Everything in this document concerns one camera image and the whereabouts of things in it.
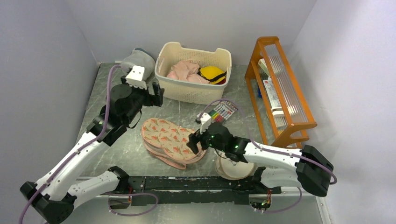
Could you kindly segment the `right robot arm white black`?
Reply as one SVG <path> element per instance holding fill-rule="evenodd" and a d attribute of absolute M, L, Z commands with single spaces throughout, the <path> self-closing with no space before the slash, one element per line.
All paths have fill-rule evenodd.
<path fill-rule="evenodd" d="M 315 147 L 290 149 L 260 144 L 248 138 L 232 135 L 220 123 L 198 129 L 189 135 L 186 145 L 193 153 L 211 147 L 234 162 L 257 163 L 265 166 L 252 180 L 252 188 L 264 193 L 268 188 L 298 187 L 319 197 L 327 196 L 330 185 L 337 182 L 334 166 Z"/>

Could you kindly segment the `floral mesh laundry bag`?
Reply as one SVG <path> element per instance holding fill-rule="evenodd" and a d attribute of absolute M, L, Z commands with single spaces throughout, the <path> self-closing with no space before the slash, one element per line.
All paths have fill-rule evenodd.
<path fill-rule="evenodd" d="M 165 164 L 184 170 L 188 164 L 201 160 L 206 154 L 198 144 L 195 154 L 187 146 L 193 129 L 178 126 L 168 120 L 150 118 L 141 127 L 141 136 L 146 150 Z"/>

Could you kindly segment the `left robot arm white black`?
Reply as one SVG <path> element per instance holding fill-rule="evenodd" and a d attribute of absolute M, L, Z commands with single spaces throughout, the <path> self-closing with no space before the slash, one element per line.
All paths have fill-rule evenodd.
<path fill-rule="evenodd" d="M 113 166 L 103 174 L 75 184 L 91 160 L 107 150 L 131 128 L 131 122 L 144 106 L 162 106 L 164 89 L 153 83 L 148 89 L 127 83 L 107 87 L 106 104 L 87 127 L 79 142 L 45 176 L 26 182 L 20 192 L 49 224 L 60 224 L 81 204 L 105 193 L 123 194 L 129 188 L 129 175 Z"/>

